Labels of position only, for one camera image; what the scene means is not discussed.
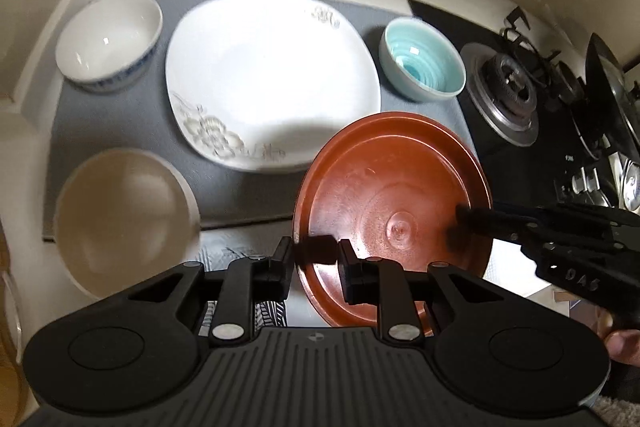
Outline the person's right hand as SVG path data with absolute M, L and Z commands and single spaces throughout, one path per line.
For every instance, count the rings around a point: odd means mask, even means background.
M 598 308 L 596 332 L 613 361 L 634 367 L 640 365 L 640 332 L 637 329 L 616 329 L 613 315 Z

